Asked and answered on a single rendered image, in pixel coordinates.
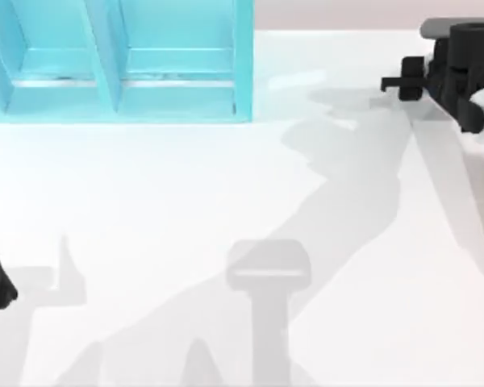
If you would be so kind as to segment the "pale grey rounded box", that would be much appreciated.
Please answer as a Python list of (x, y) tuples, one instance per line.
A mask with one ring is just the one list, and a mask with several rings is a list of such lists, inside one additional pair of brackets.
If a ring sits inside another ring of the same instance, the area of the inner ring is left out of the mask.
[(449, 36), (449, 30), (453, 23), (452, 18), (425, 19), (419, 27), (419, 34), (426, 40), (446, 38)]

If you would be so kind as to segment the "light blue rack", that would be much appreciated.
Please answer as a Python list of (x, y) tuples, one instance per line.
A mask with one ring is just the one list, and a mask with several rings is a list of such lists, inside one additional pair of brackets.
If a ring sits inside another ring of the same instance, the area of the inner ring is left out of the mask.
[(252, 119), (255, 0), (0, 0), (0, 123)]

